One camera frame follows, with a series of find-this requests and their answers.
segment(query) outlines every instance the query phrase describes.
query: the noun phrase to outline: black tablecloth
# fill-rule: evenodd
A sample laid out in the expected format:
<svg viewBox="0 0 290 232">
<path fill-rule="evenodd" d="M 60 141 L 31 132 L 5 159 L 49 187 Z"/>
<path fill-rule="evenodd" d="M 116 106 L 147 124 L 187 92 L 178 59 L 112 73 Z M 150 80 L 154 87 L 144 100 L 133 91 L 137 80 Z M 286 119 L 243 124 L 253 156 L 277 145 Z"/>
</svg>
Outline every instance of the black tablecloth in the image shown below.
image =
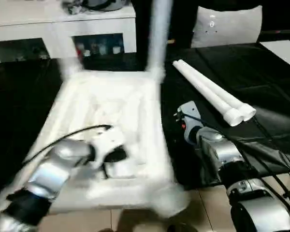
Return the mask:
<svg viewBox="0 0 290 232">
<path fill-rule="evenodd" d="M 172 66 L 184 59 L 240 100 L 257 109 L 254 119 L 230 128 L 222 116 Z M 135 54 L 84 60 L 92 70 L 141 71 Z M 245 144 L 256 169 L 268 173 L 249 154 L 258 154 L 275 173 L 290 171 L 290 65 L 259 44 L 169 51 L 161 85 L 161 115 L 177 180 L 187 189 L 218 184 L 201 151 L 183 140 L 173 117 L 194 100 L 202 119 Z M 0 189 L 11 179 L 35 141 L 61 80 L 56 60 L 0 64 Z"/>
</svg>

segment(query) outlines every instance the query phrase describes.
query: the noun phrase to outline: white pillow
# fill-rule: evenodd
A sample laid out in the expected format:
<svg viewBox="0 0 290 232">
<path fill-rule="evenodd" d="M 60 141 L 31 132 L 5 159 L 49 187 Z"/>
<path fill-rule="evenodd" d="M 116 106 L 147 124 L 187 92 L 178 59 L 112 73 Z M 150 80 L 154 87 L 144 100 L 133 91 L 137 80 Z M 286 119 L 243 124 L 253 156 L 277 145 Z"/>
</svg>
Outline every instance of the white pillow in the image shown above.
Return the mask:
<svg viewBox="0 0 290 232">
<path fill-rule="evenodd" d="M 255 43 L 262 25 L 262 6 L 241 11 L 199 7 L 191 47 Z"/>
</svg>

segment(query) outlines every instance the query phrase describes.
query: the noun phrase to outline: white pipe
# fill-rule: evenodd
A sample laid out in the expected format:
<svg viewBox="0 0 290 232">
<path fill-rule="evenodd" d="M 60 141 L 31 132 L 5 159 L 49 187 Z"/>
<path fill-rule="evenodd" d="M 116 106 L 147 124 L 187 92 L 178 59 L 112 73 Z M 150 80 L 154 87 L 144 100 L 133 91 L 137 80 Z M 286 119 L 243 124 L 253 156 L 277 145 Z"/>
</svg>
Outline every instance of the white pipe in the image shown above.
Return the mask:
<svg viewBox="0 0 290 232">
<path fill-rule="evenodd" d="M 185 69 L 178 61 L 174 61 L 173 65 L 179 72 L 223 115 L 223 119 L 232 127 L 243 121 L 243 115 L 232 108 L 224 100 L 211 91 L 203 82 L 195 78 L 187 69 Z"/>
<path fill-rule="evenodd" d="M 184 68 L 187 68 L 195 76 L 196 79 L 202 81 L 209 89 L 216 93 L 227 104 L 241 112 L 244 116 L 244 121 L 250 120 L 256 114 L 256 109 L 254 109 L 252 106 L 238 100 L 235 96 L 225 91 L 215 82 L 208 79 L 206 76 L 188 65 L 182 59 L 180 59 L 178 62 L 180 65 L 183 65 Z"/>
</svg>

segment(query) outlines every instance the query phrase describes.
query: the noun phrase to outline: floor tile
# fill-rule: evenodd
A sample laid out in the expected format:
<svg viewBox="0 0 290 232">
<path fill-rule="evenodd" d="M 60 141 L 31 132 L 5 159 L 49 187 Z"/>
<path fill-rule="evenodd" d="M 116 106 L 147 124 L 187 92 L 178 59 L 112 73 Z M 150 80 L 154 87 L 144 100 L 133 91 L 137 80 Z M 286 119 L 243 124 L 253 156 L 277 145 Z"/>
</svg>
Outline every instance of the floor tile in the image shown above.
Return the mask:
<svg viewBox="0 0 290 232">
<path fill-rule="evenodd" d="M 290 190 L 290 176 L 289 174 L 280 174 L 277 177 L 283 182 L 283 184 Z M 274 177 L 268 176 L 264 180 L 271 185 L 280 195 L 284 193 L 282 187 L 275 181 Z"/>
<path fill-rule="evenodd" d="M 51 215 L 41 222 L 40 232 L 98 232 L 111 227 L 110 210 L 88 210 Z"/>
<path fill-rule="evenodd" d="M 199 189 L 211 226 L 215 232 L 234 232 L 231 207 L 224 186 Z"/>
<path fill-rule="evenodd" d="M 190 191 L 191 203 L 178 215 L 161 219 L 150 210 L 112 210 L 112 229 L 118 232 L 165 232 L 170 225 L 185 223 L 198 232 L 211 232 L 211 226 L 198 191 Z"/>
</svg>

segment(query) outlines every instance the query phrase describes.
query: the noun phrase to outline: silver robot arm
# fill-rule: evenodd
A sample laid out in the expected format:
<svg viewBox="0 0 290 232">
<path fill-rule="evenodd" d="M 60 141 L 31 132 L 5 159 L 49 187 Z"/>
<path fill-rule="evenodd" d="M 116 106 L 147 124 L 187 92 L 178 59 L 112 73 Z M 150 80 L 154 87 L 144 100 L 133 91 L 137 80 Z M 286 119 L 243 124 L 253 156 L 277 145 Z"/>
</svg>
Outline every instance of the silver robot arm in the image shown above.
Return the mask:
<svg viewBox="0 0 290 232">
<path fill-rule="evenodd" d="M 190 124 L 192 118 L 185 115 L 200 118 L 193 101 L 181 105 L 177 111 L 178 115 L 184 115 L 181 119 L 186 128 L 185 140 L 202 148 L 226 187 L 236 230 L 290 231 L 288 211 L 259 179 L 254 178 L 254 170 L 245 162 L 234 143 L 217 130 L 204 127 L 199 121 Z"/>
<path fill-rule="evenodd" d="M 114 128 L 111 128 L 90 144 L 72 139 L 58 142 L 23 188 L 9 196 L 10 205 L 0 213 L 0 232 L 37 230 L 73 170 L 90 161 L 101 166 L 104 159 L 116 156 L 117 152 L 122 158 L 125 152 L 121 141 L 123 138 L 114 138 Z"/>
</svg>

